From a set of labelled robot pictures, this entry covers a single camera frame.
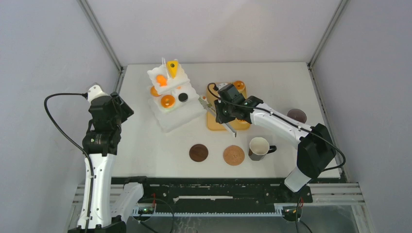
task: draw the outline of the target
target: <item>white table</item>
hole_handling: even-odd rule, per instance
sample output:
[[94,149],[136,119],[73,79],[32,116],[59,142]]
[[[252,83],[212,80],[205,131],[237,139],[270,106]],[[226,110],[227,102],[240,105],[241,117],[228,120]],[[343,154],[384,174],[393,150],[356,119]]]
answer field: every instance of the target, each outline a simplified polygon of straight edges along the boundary
[[[237,138],[228,132],[213,132],[206,127],[206,114],[177,128],[163,133],[149,108],[151,86],[147,71],[156,65],[129,65],[120,90],[120,96],[135,111],[122,124],[121,142],[113,169],[114,177],[185,177],[185,178],[280,178],[286,177],[296,166],[295,150],[286,140],[271,131],[252,125],[238,131]],[[182,64],[192,86],[199,95],[206,94],[210,82],[245,83],[248,95],[262,99],[277,111],[287,114],[292,108],[303,110],[307,124],[324,124],[310,75],[305,63],[231,63]],[[261,161],[247,156],[249,142],[262,136],[277,151]],[[189,149],[203,144],[209,155],[197,163],[189,157]],[[245,152],[239,166],[230,166],[223,160],[223,151],[237,145]],[[329,166],[335,166],[333,160]],[[337,178],[337,169],[326,171],[320,177]]]

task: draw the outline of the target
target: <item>yellow tray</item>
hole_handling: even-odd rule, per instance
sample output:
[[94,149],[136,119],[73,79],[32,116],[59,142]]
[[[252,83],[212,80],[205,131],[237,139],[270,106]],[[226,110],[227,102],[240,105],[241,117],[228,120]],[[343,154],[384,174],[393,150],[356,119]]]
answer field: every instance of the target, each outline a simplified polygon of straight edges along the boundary
[[[212,89],[212,87],[210,88],[211,89],[211,91],[217,96],[218,95],[218,92],[217,91],[215,91],[215,90],[213,90]],[[241,91],[240,92],[244,97],[245,97],[245,99],[247,98],[247,95],[246,95],[246,86],[245,86],[245,89],[243,90],[243,91]],[[211,93],[207,90],[207,87],[206,87],[206,98],[207,98],[207,101],[210,103],[210,104],[212,104],[213,106],[215,105],[214,104],[214,101],[216,100],[216,97],[214,97],[213,95],[211,95]],[[247,130],[249,127],[250,127],[250,124],[249,123],[247,123],[247,122],[240,122],[240,121],[238,121],[237,119],[235,119],[235,120],[232,120],[231,122],[229,122],[229,124],[233,127],[233,129],[235,129],[235,130]],[[207,112],[207,127],[210,129],[210,130],[212,130],[212,131],[223,131],[223,130],[226,130],[224,127],[223,127],[223,125],[221,125],[221,124],[219,124],[219,123],[216,123],[216,118],[210,113],[210,112]]]

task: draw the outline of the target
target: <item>yellow cheese wedge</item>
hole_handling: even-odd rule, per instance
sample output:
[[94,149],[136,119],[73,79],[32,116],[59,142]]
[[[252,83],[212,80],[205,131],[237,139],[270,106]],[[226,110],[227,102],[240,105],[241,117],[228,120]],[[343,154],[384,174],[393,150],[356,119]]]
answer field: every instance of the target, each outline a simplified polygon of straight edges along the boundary
[[169,72],[169,74],[171,75],[172,78],[176,77],[178,65],[179,65],[178,61],[168,61],[166,63],[166,67],[167,67],[168,72]]

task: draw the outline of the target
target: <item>black round object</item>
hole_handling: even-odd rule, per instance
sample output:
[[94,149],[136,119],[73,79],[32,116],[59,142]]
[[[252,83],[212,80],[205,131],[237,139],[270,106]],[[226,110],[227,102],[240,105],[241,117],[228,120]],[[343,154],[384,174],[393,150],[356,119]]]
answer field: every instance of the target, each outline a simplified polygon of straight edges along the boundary
[[179,95],[179,101],[180,102],[186,102],[186,101],[188,101],[188,95],[186,94],[186,93],[181,93],[180,95]]

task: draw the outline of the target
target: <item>cork coaster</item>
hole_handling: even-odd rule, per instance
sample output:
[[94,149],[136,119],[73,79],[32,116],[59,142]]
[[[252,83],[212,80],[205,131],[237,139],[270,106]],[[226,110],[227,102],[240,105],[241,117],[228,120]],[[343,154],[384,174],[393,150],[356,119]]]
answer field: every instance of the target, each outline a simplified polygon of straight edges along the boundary
[[189,156],[195,162],[204,161],[208,155],[209,150],[202,144],[196,144],[189,150]]
[[232,166],[237,166],[244,161],[244,152],[238,146],[230,146],[223,151],[224,161]]

